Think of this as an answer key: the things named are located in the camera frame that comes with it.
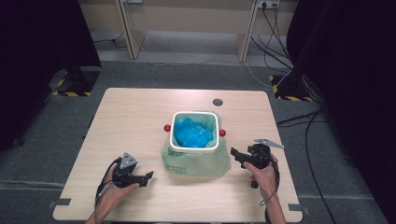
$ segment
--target stand base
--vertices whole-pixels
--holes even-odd
[[[290,101],[312,101],[311,97],[306,92],[302,81],[295,86],[282,85],[278,87],[277,84],[282,80],[283,77],[284,76],[281,75],[273,75],[270,77],[276,99]]]
[[[96,79],[99,77],[98,71],[82,71],[87,82],[79,84],[74,83],[70,77],[65,74],[59,82],[53,95],[61,96],[90,96]]]

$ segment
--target wall socket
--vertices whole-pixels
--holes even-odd
[[[275,8],[275,4],[277,7],[279,7],[279,2],[280,0],[260,0],[259,1],[259,8],[262,8],[262,3],[265,2],[267,4],[267,7],[265,9],[271,9],[271,8]]]

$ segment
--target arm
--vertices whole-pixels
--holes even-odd
[[[280,206],[279,197],[276,192],[276,175],[272,163],[260,170],[249,162],[244,162],[244,166],[253,174],[250,180],[256,180],[260,187],[260,194],[266,201],[268,217],[272,223],[286,223],[283,215],[282,207]]]
[[[110,169],[107,174],[106,182],[111,180],[115,165]],[[124,189],[119,189],[113,182],[109,182],[108,188],[105,193],[99,198],[98,204],[91,216],[85,222],[86,224],[102,223],[108,214],[132,191],[139,188],[139,184],[132,184]]]

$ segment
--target gray carpet floor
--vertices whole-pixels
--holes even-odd
[[[54,202],[73,167],[84,136],[107,88],[165,88],[266,91],[276,121],[304,115],[319,108],[313,102],[275,99],[267,67],[190,64],[154,66],[150,63],[103,62],[90,97],[50,96],[24,134],[25,144],[0,152],[0,223],[63,223],[52,217]],[[63,71],[50,83],[55,87]],[[359,171],[346,159],[328,122],[310,118],[291,127],[278,127],[291,175],[304,209],[301,223],[332,223],[318,193],[307,159],[336,223],[387,223]],[[322,113],[315,121],[326,121]]]

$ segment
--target red ball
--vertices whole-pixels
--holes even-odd
[[[221,130],[219,131],[219,135],[220,135],[221,137],[224,137],[225,134],[226,134],[225,130],[221,129]]]
[[[171,131],[171,126],[169,125],[169,124],[166,124],[165,126],[163,126],[163,129],[166,131],[166,132],[170,132]]]

